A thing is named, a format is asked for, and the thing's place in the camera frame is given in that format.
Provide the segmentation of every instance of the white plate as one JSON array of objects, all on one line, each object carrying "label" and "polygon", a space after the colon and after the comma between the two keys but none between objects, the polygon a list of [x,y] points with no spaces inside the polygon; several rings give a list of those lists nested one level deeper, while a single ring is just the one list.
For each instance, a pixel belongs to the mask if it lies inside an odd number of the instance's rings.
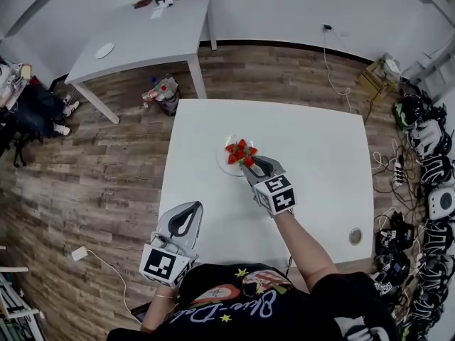
[{"label": "white plate", "polygon": [[235,144],[237,143],[240,139],[244,139],[247,142],[248,146],[253,146],[257,149],[257,153],[255,155],[257,156],[262,156],[264,155],[261,148],[258,148],[255,144],[256,142],[253,142],[252,140],[249,140],[248,138],[245,138],[244,136],[238,136],[238,135],[229,135],[227,136],[224,141],[221,141],[215,148],[215,157],[216,157],[216,162],[218,164],[218,167],[220,169],[229,174],[233,175],[235,177],[243,177],[244,174],[242,172],[242,169],[240,168],[240,164],[237,162],[235,164],[228,164],[228,159],[229,159],[229,152],[225,149],[226,146],[229,144]]},{"label": "white plate", "polygon": [[95,58],[100,60],[101,58],[106,57],[114,49],[114,43],[108,43],[102,46],[95,54]]}]

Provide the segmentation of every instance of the white desk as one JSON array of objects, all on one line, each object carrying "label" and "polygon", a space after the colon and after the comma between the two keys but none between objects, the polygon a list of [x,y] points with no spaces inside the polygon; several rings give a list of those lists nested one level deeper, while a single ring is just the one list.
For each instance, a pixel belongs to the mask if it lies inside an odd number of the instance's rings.
[{"label": "white desk", "polygon": [[[334,262],[371,256],[373,184],[362,117],[312,107],[236,100],[180,101],[161,192],[160,216],[199,200],[204,207],[195,250],[204,263],[286,266],[276,225],[252,200],[244,177],[222,172],[215,147],[231,134],[253,140],[289,174],[296,218]],[[349,242],[358,228],[363,238]]]},{"label": "white desk", "polygon": [[[99,31],[82,49],[65,83],[73,86],[115,124],[119,118],[82,82],[110,73],[147,65],[187,61],[198,98],[206,99],[198,48],[204,22],[208,22],[212,49],[216,49],[210,0],[179,0],[151,19],[156,4],[140,9],[123,6],[101,22]],[[102,59],[95,53],[113,43],[113,51]]]}]

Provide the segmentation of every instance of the baseboard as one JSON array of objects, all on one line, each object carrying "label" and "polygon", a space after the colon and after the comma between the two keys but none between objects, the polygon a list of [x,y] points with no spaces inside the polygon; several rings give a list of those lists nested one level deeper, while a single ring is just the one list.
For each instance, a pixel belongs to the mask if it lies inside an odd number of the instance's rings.
[{"label": "baseboard", "polygon": [[[323,47],[318,47],[316,45],[308,45],[302,43],[290,43],[290,42],[279,42],[276,40],[255,40],[255,39],[234,39],[234,40],[217,40],[217,45],[261,45],[268,47],[283,47],[283,48],[293,48],[293,49],[302,49],[310,50],[311,52],[322,53],[324,51]],[[200,42],[200,47],[210,47],[210,41],[204,40]],[[347,58],[350,60],[355,60],[357,62],[365,63],[370,65],[373,63],[372,60],[367,58],[359,57],[358,55],[340,52],[339,50],[334,50],[326,48],[326,53],[330,55],[336,55],[337,57]]]}]

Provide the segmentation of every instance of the table leg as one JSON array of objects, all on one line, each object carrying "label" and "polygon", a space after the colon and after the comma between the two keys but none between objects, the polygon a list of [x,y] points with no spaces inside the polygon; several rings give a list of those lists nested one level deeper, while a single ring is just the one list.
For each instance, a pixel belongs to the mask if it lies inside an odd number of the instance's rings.
[{"label": "table leg", "polygon": [[114,124],[118,124],[120,122],[119,117],[114,114],[111,110],[107,108],[105,104],[85,86],[83,83],[73,83],[74,88],[80,92],[80,94],[89,100],[93,106],[99,109],[110,121]]},{"label": "table leg", "polygon": [[205,92],[204,79],[202,77],[202,72],[200,71],[198,55],[195,54],[188,61],[188,66],[190,68],[191,78],[193,78],[194,88],[196,89],[196,94],[199,99],[206,99],[207,92]]},{"label": "table leg", "polygon": [[212,44],[212,50],[216,50],[216,36],[215,36],[215,19],[213,18],[212,3],[210,3],[207,10],[207,24],[208,33],[210,35],[210,43]]}]

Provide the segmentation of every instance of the wooden floor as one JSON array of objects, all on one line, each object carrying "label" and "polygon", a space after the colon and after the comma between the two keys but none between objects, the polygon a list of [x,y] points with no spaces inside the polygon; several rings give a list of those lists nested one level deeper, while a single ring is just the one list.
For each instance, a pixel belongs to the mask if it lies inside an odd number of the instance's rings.
[{"label": "wooden floor", "polygon": [[[365,65],[330,55],[327,61],[338,89],[351,88],[353,112],[365,116],[369,98],[356,83]],[[201,48],[200,63],[209,98],[348,111],[346,100],[328,84],[321,53]],[[144,111],[141,93],[150,89],[151,76],[165,72],[175,75],[185,98],[195,97],[185,63],[92,80],[87,86],[120,117],[119,125],[83,102],[68,119],[73,133],[30,145],[25,168],[12,166],[12,153],[0,159],[1,225],[7,245],[2,261],[30,268],[19,281],[29,301],[45,315],[41,324],[48,340],[103,340],[112,328],[138,328],[124,308],[118,276],[92,255],[79,262],[70,258],[82,245],[122,273],[130,308],[152,299],[153,284],[142,278],[138,266],[157,222],[173,118],[156,107]],[[70,90],[59,84],[56,92]],[[74,98],[81,99],[77,92]],[[375,103],[366,126],[371,153],[392,155],[391,140],[397,132],[391,106],[396,99],[390,95]],[[390,190],[390,174],[375,177],[375,183]],[[393,205],[402,208],[391,194],[375,193],[376,215]],[[344,271],[370,268],[370,259],[341,265]]]}]

